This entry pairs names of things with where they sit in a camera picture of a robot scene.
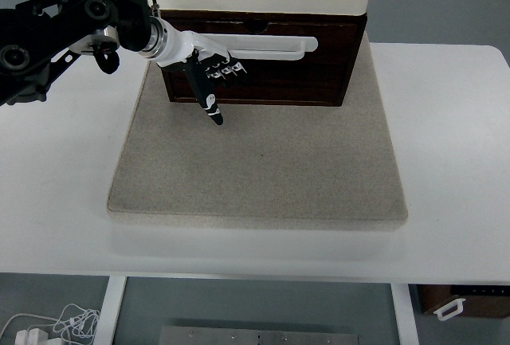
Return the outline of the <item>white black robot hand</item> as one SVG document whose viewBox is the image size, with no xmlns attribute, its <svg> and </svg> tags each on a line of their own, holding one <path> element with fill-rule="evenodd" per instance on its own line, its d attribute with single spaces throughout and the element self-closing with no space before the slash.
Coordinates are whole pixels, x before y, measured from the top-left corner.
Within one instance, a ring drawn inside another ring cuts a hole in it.
<svg viewBox="0 0 510 345">
<path fill-rule="evenodd" d="M 163 47 L 156 53 L 155 62 L 165 71 L 184 72 L 199 105 L 217 125 L 223 124 L 223 116 L 216 101 L 214 81 L 229 74 L 242 80 L 247 77 L 241 62 L 224 45 L 168 25 L 163 28 Z"/>
</svg>

